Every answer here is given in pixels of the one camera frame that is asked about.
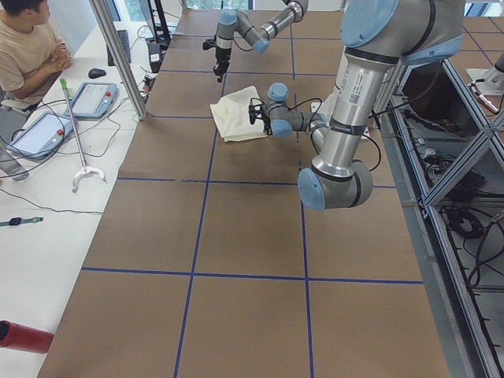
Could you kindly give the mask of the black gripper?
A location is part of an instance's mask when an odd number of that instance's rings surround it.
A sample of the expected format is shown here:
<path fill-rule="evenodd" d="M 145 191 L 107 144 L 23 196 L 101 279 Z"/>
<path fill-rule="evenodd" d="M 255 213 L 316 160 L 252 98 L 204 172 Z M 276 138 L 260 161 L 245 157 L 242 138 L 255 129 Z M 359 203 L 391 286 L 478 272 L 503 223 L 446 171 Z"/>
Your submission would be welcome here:
<path fill-rule="evenodd" d="M 222 82 L 224 75 L 228 71 L 229 62 L 231 60 L 232 40 L 222 39 L 221 37 L 206 39 L 202 44 L 202 49 L 215 49 L 216 64 L 213 67 L 213 72 L 217 77 L 217 82 Z"/>
<path fill-rule="evenodd" d="M 263 132 L 266 135 L 272 135 L 271 120 L 269 118 L 265 103 L 258 99 L 258 103 L 254 103 L 252 98 L 248 105 L 248 116 L 250 124 L 254 125 L 257 120 L 263 122 Z"/>

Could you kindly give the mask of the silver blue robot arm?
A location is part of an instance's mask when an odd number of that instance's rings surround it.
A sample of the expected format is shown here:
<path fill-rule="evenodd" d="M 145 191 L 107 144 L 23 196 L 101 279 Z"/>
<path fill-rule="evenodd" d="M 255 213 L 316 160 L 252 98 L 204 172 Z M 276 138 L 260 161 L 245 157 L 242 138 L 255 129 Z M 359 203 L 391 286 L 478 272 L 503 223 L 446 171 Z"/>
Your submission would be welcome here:
<path fill-rule="evenodd" d="M 287 87 L 275 83 L 268 101 L 250 104 L 249 118 L 278 137 L 306 132 L 318 154 L 298 174 L 298 193 L 309 209 L 359 206 L 372 193 L 372 177 L 354 154 L 387 70 L 455 55 L 461 47 L 463 1 L 352 1 L 341 38 L 347 66 L 329 118 L 290 110 Z"/>
<path fill-rule="evenodd" d="M 283 1 L 285 8 L 261 26 L 256 26 L 245 11 L 224 9 L 217 22 L 212 39 L 206 39 L 203 50 L 215 49 L 216 64 L 213 73 L 221 83 L 228 71 L 235 34 L 241 36 L 257 54 L 263 54 L 271 41 L 292 24 L 301 22 L 307 13 L 309 2 L 305 0 Z"/>

